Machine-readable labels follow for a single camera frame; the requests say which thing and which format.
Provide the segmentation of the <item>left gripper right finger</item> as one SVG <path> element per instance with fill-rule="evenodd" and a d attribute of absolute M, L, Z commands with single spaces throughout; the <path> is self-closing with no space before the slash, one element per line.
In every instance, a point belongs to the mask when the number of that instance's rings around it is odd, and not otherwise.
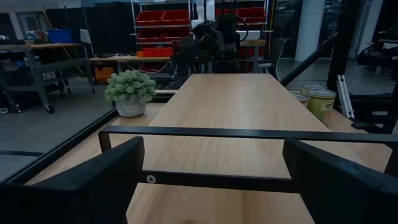
<path fill-rule="evenodd" d="M 397 224 L 397 178 L 296 139 L 285 164 L 315 223 Z"/>

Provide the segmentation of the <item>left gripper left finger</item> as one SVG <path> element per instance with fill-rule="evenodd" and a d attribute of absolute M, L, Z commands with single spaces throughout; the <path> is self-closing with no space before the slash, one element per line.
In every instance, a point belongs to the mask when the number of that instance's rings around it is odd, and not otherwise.
<path fill-rule="evenodd" d="M 1 185 L 1 223 L 126 223 L 144 162 L 134 137 L 32 185 Z"/>

